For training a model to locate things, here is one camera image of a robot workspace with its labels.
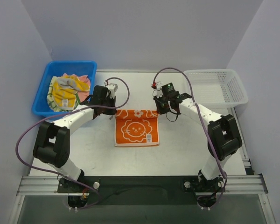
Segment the orange lion print towel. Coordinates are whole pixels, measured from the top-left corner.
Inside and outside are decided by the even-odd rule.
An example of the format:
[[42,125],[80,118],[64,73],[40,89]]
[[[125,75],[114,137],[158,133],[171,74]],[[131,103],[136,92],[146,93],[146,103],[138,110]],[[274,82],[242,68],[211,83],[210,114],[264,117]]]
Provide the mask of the orange lion print towel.
[[115,114],[115,146],[153,147],[159,144],[157,111],[117,110]]

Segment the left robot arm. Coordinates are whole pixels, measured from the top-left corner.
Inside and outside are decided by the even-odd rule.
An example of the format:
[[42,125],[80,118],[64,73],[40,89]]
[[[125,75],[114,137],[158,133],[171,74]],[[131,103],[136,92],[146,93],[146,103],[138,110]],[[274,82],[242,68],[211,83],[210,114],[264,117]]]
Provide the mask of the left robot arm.
[[77,106],[73,114],[58,120],[43,122],[39,126],[33,156],[53,167],[59,175],[74,181],[84,182],[84,172],[70,160],[70,136],[83,124],[100,114],[116,113],[115,92],[117,84],[96,85],[94,92]]

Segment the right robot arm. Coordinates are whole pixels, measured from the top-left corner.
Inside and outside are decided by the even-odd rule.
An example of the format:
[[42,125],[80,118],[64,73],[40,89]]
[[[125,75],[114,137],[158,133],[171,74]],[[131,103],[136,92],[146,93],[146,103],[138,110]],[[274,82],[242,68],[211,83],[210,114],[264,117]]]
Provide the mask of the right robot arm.
[[159,114],[167,114],[174,110],[176,116],[187,116],[202,126],[210,156],[199,171],[200,180],[210,182],[219,176],[226,180],[224,166],[242,147],[242,139],[234,116],[216,113],[195,102],[187,93],[173,98],[153,96],[153,99]]

